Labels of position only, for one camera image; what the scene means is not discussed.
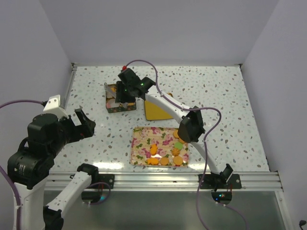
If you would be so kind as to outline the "silver metal tongs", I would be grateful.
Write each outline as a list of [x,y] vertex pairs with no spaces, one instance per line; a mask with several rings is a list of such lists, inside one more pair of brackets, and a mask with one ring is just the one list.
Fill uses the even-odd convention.
[[[104,89],[106,92],[110,93],[114,99],[116,99],[116,92],[113,91],[112,88],[106,82],[104,83]],[[124,108],[128,107],[128,103],[120,103],[120,105]]]

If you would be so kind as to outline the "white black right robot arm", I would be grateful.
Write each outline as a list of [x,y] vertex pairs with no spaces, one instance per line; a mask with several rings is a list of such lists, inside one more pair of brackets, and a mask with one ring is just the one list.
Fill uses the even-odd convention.
[[188,144],[191,144],[211,170],[208,181],[219,188],[225,188],[231,182],[233,169],[227,163],[219,166],[215,158],[209,153],[206,143],[208,134],[217,126],[214,125],[209,131],[205,131],[202,108],[189,107],[178,102],[170,95],[163,93],[158,88],[158,82],[148,77],[140,79],[130,68],[124,66],[118,74],[116,100],[121,103],[131,102],[132,99],[141,98],[149,101],[169,115],[179,124],[178,135]]

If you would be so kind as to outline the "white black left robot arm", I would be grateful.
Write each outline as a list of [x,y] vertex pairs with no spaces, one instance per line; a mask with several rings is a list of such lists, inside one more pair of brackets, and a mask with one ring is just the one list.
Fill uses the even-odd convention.
[[98,168],[83,163],[59,196],[44,205],[45,186],[54,159],[65,145],[94,135],[95,122],[82,109],[75,113],[80,121],[78,126],[70,116],[58,118],[46,113],[34,117],[27,127],[27,137],[9,158],[7,173],[14,185],[17,205],[14,229],[62,229],[64,216],[83,190],[98,186]]

